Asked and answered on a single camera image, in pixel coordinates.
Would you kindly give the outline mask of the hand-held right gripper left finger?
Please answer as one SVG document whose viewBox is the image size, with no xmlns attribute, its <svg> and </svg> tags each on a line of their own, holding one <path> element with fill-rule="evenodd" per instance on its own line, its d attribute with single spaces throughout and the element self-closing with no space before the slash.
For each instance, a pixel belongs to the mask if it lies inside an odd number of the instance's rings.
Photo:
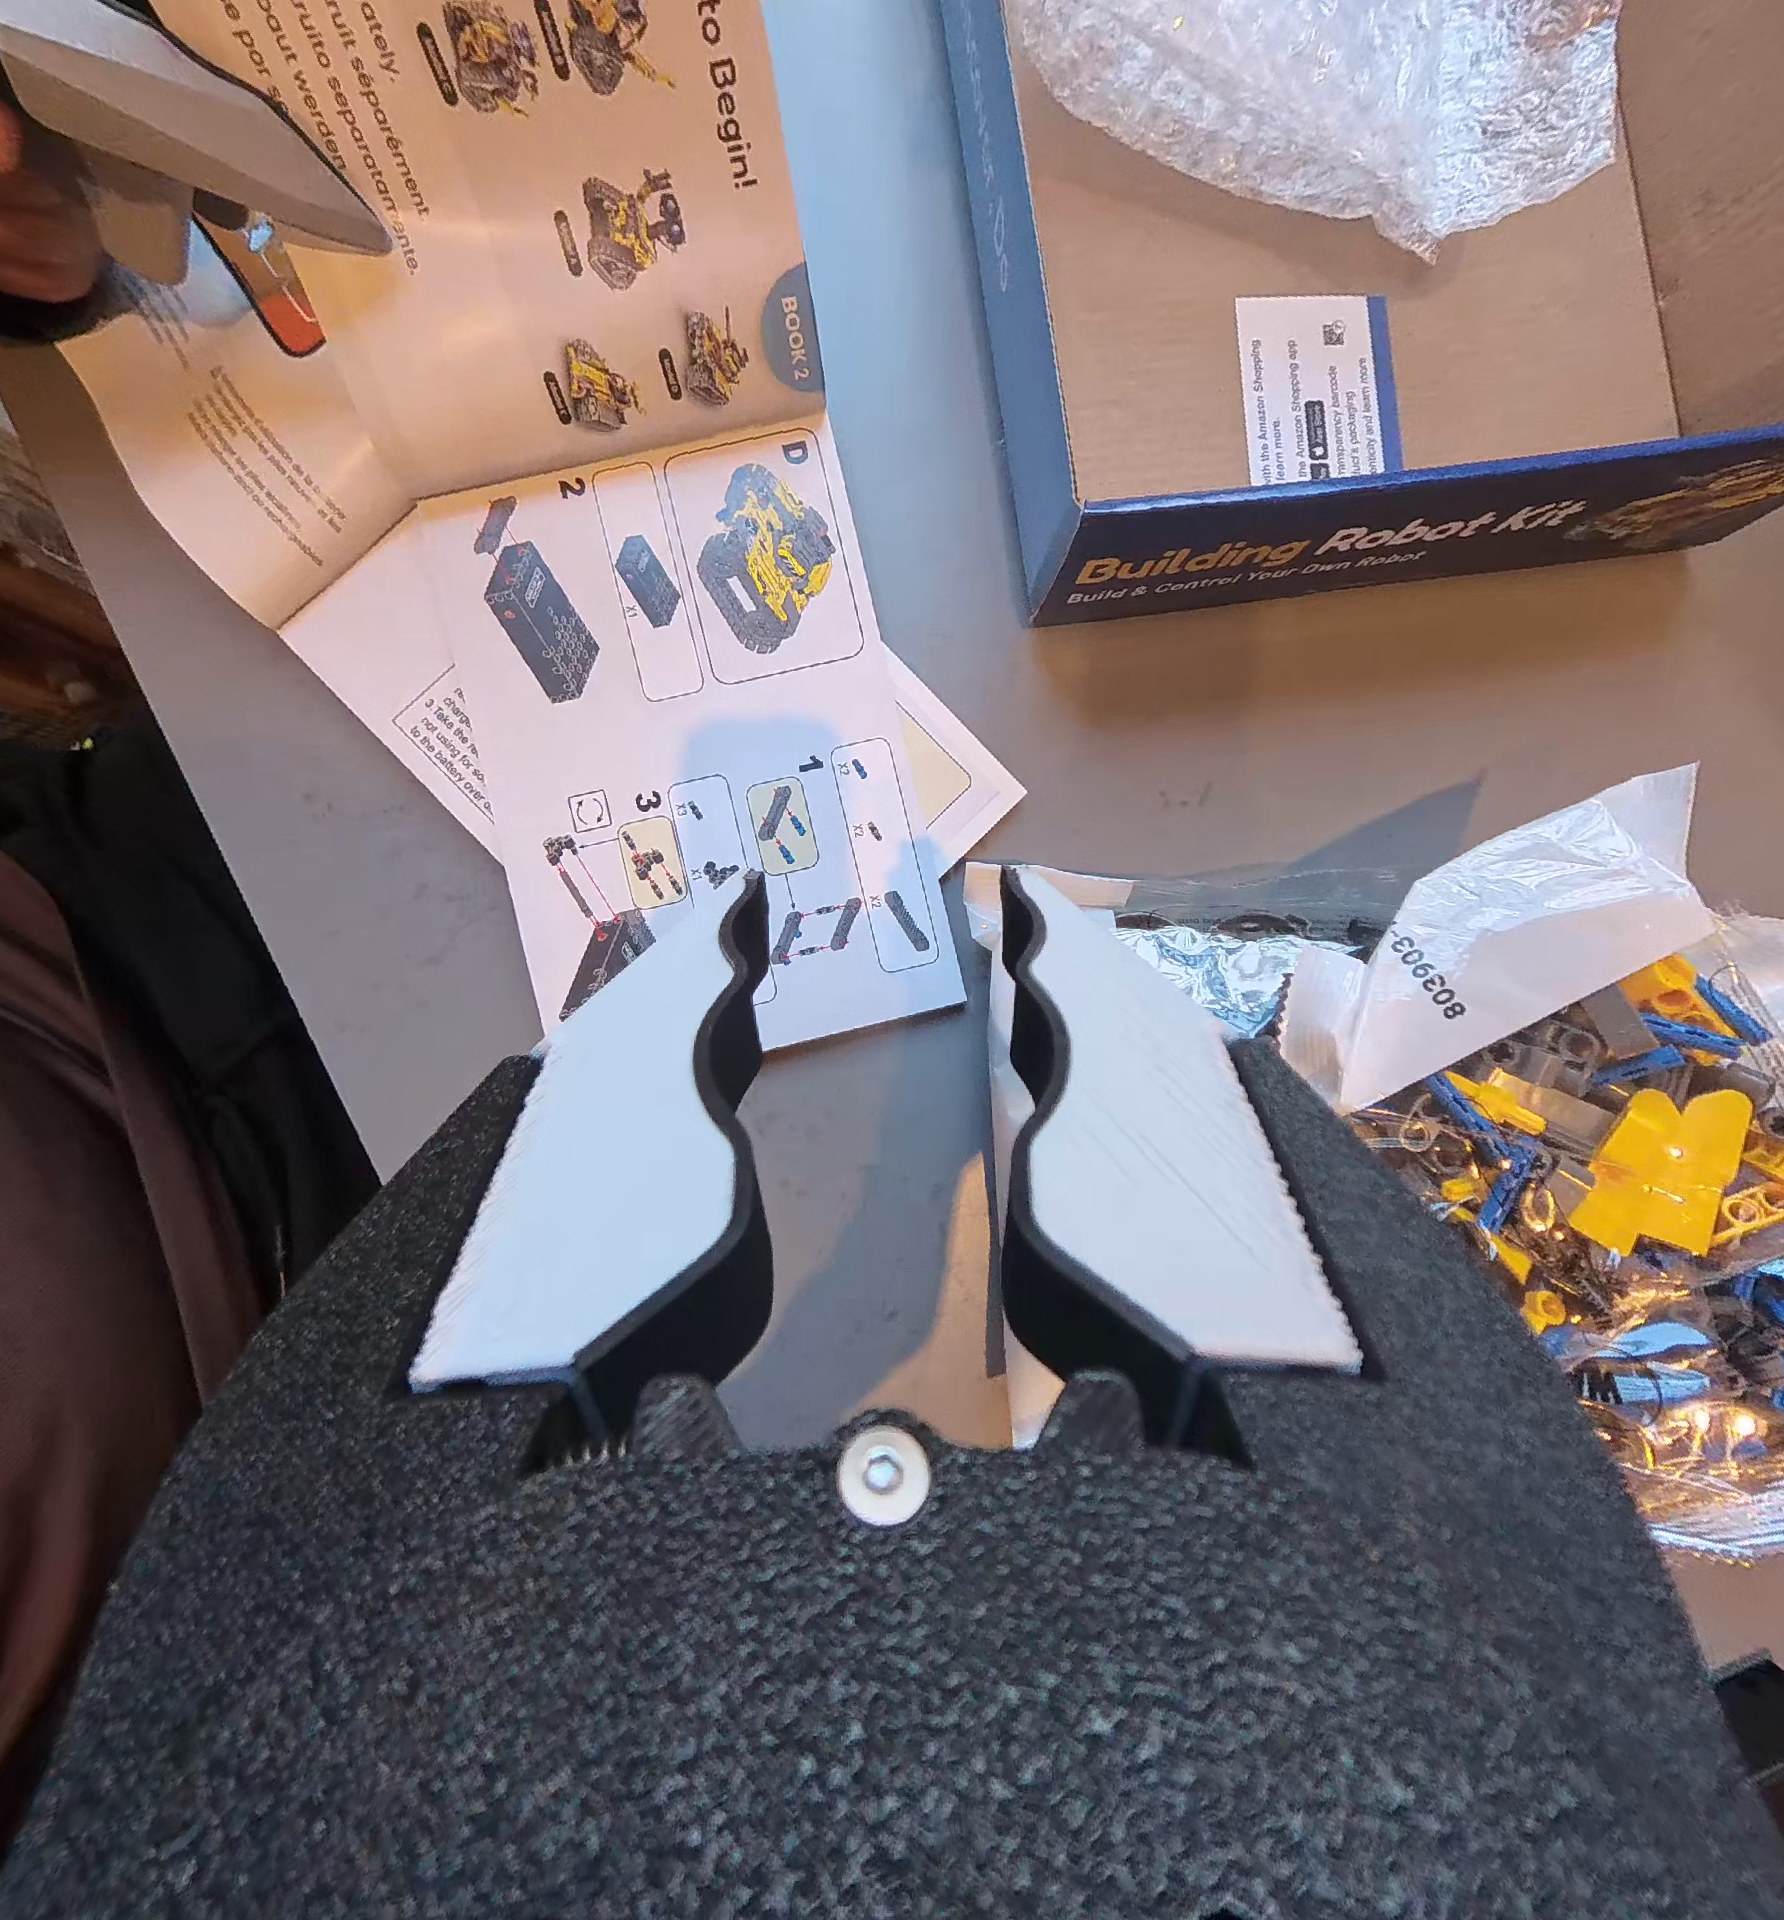
<svg viewBox="0 0 1784 1920">
<path fill-rule="evenodd" d="M 546 1037 L 406 1387 L 554 1385 L 601 1446 L 663 1375 L 716 1385 L 773 1308 L 738 1104 L 764 1059 L 762 874 L 697 904 Z"/>
</svg>

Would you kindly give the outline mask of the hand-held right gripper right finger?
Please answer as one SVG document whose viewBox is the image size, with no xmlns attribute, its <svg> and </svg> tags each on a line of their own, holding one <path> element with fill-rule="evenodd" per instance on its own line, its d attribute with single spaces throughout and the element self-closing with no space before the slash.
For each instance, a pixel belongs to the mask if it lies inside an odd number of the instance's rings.
<svg viewBox="0 0 1784 1920">
<path fill-rule="evenodd" d="M 1229 1373 L 1364 1357 L 1229 1031 L 1046 872 L 1003 868 L 999 894 L 1015 1440 L 1048 1428 L 1046 1379 L 1109 1371 L 1150 1444 L 1240 1459 Z"/>
</svg>

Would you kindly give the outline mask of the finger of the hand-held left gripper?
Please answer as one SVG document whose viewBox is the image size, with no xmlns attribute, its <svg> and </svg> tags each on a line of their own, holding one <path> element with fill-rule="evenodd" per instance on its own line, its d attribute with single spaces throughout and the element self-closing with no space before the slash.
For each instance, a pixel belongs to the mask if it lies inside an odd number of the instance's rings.
<svg viewBox="0 0 1784 1920">
<path fill-rule="evenodd" d="M 216 226 L 236 207 L 312 248 L 391 250 L 371 203 L 273 101 L 122 5 L 0 3 L 0 101 L 86 205 L 81 150 L 179 150 L 192 215 L 210 205 Z"/>
<path fill-rule="evenodd" d="M 177 287 L 188 268 L 192 187 L 179 150 L 81 150 L 86 197 L 112 260 L 155 285 Z"/>
</svg>

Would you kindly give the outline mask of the white instruction booklet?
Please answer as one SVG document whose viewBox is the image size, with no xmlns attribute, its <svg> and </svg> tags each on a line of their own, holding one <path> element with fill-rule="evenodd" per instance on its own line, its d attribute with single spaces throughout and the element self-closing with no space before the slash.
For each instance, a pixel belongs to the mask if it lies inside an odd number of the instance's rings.
<svg viewBox="0 0 1784 1920">
<path fill-rule="evenodd" d="M 455 672 L 542 1016 L 746 872 L 765 1047 L 962 1004 L 764 9 L 153 12 L 393 248 L 198 230 L 67 360 L 163 531 L 371 729 Z"/>
</svg>

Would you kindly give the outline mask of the blue cardboard kit box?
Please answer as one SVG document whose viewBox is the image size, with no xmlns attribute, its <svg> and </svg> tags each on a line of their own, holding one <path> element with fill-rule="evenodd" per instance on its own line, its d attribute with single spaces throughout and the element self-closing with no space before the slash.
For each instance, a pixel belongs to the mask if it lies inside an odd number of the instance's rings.
<svg viewBox="0 0 1784 1920">
<path fill-rule="evenodd" d="M 1433 262 L 1062 109 L 944 5 L 1040 627 L 1702 548 L 1784 507 L 1784 5 L 1623 5 L 1615 158 Z M 1382 297 L 1405 468 L 1248 484 L 1237 301 Z"/>
</svg>

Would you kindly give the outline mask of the clear bubble wrap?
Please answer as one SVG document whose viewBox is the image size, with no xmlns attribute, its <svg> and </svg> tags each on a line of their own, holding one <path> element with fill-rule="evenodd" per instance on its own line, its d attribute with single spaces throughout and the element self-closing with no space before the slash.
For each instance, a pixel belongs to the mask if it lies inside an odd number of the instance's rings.
<svg viewBox="0 0 1784 1920">
<path fill-rule="evenodd" d="M 1056 103 L 1240 199 L 1423 260 L 1615 158 L 1617 3 L 1025 3 Z"/>
</svg>

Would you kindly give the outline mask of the person's left hand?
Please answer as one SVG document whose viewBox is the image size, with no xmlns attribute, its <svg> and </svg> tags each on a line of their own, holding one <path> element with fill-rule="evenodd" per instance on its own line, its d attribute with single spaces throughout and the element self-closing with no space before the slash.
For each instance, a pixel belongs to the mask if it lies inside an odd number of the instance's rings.
<svg viewBox="0 0 1784 1920">
<path fill-rule="evenodd" d="M 81 301 L 98 285 L 102 260 L 71 168 L 41 158 L 18 113 L 0 101 L 0 295 Z"/>
</svg>

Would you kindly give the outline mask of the brown wooden furniture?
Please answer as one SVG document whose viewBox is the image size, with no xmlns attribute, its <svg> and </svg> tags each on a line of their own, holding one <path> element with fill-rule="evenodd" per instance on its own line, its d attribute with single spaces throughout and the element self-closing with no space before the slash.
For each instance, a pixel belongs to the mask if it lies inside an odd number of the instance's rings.
<svg viewBox="0 0 1784 1920">
<path fill-rule="evenodd" d="M 0 427 L 0 709 L 94 725 L 137 702 L 65 525 L 16 437 Z"/>
</svg>

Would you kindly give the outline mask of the black cloth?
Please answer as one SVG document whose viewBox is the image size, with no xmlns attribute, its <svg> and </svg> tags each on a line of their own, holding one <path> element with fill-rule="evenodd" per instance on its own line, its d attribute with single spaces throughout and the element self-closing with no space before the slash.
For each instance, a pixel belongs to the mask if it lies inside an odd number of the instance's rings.
<svg viewBox="0 0 1784 1920">
<path fill-rule="evenodd" d="M 0 853 L 169 1075 L 275 1308 L 379 1177 L 159 727 L 0 739 Z"/>
</svg>

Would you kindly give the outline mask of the clear bag of yellow parts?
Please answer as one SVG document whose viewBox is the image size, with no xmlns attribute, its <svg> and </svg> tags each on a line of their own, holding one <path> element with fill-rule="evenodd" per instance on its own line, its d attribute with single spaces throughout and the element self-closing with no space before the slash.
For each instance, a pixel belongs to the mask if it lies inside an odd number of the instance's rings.
<svg viewBox="0 0 1784 1920">
<path fill-rule="evenodd" d="M 1476 1253 L 1668 1550 L 1784 1554 L 1784 923 L 1696 764 L 1509 829 L 1293 965 L 1278 1047 Z"/>
</svg>

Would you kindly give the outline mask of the white charging instruction sheet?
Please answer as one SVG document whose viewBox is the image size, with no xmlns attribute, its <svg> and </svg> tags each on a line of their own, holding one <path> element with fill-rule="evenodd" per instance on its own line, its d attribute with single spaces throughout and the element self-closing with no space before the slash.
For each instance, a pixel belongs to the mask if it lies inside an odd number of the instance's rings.
<svg viewBox="0 0 1784 1920">
<path fill-rule="evenodd" d="M 938 864 L 966 859 L 1025 800 L 1025 784 L 897 656 L 887 658 L 915 794 Z M 387 727 L 385 741 L 477 843 L 501 861 L 461 684 L 446 670 Z"/>
</svg>

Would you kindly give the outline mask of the white label sticker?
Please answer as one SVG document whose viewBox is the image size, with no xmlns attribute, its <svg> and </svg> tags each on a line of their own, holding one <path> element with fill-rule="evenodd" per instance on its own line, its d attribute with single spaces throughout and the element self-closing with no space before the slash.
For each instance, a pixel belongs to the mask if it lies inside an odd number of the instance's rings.
<svg viewBox="0 0 1784 1920">
<path fill-rule="evenodd" d="M 1254 490 L 1405 468 L 1386 299 L 1240 299 L 1237 334 Z"/>
</svg>

